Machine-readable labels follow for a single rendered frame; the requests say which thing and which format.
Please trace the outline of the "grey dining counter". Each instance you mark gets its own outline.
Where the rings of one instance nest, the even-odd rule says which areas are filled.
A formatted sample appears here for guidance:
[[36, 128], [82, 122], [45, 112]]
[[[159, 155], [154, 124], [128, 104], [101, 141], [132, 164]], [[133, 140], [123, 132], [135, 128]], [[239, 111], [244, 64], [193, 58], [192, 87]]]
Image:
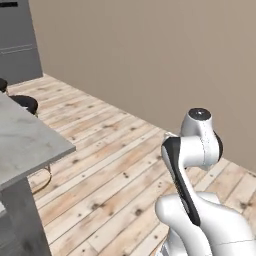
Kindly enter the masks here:
[[28, 176], [75, 150], [0, 93], [0, 256], [52, 256]]

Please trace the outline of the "grey fridge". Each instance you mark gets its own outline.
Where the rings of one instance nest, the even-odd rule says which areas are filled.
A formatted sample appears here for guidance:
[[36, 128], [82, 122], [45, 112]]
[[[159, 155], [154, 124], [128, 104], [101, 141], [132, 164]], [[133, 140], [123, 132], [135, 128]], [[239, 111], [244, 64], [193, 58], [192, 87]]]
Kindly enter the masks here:
[[28, 0], [0, 0], [0, 78], [9, 85], [43, 76]]

